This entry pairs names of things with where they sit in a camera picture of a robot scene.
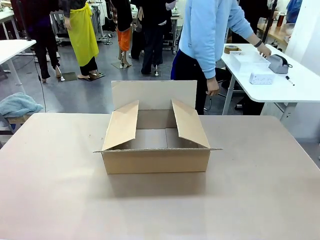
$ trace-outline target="bracelet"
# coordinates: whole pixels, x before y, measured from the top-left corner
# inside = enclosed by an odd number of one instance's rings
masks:
[[[256,45],[254,45],[254,47],[255,47],[255,48],[258,48],[258,47],[260,47],[260,45],[261,45],[262,43],[263,43],[262,40],[260,40]]]

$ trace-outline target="gray floor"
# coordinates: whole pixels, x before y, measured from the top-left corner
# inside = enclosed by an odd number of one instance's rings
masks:
[[[84,80],[58,82],[54,77],[54,70],[50,63],[49,73],[50,79],[43,84],[44,99],[47,112],[51,113],[88,113],[88,114],[109,114],[113,111],[111,98],[111,81],[113,80],[169,80],[172,68],[174,55],[171,51],[163,51],[163,64],[160,66],[161,76],[143,76],[140,73],[143,57],[140,61],[130,59],[132,67],[119,70],[112,66],[112,63],[118,61],[118,45],[117,39],[112,38],[113,45],[99,44],[100,53],[96,59],[99,71],[105,73],[105,77],[97,79],[93,82]],[[71,46],[59,47],[61,58],[61,71],[63,73],[76,72],[80,73],[76,56]],[[44,105],[41,84],[38,81],[37,72],[33,57],[31,56],[16,56],[13,58],[15,68],[18,70],[18,75],[23,83],[26,94],[33,97],[36,102]],[[9,79],[0,79],[0,99],[16,93],[17,87],[13,84],[10,74]],[[239,97],[235,97],[230,107],[230,114],[241,114],[234,110]],[[216,96],[212,99],[213,104],[211,110],[207,113],[210,115],[220,115],[225,103],[225,98]],[[210,108],[209,99],[206,108]]]

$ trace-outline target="brown tape roll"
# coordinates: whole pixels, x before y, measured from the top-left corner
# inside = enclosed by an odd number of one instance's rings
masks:
[[[239,51],[239,48],[237,46],[234,45],[227,45],[224,48],[224,53],[225,54],[230,54],[231,51]]]

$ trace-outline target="orange pants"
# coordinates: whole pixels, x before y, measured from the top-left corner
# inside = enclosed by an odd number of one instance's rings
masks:
[[[118,35],[118,44],[122,51],[127,52],[130,48],[131,28],[126,31],[119,31],[116,29]]]

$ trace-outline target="black pen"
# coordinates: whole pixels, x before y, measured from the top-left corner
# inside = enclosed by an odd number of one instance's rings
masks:
[[[285,78],[294,86],[295,84],[290,80],[289,76],[285,76]]]

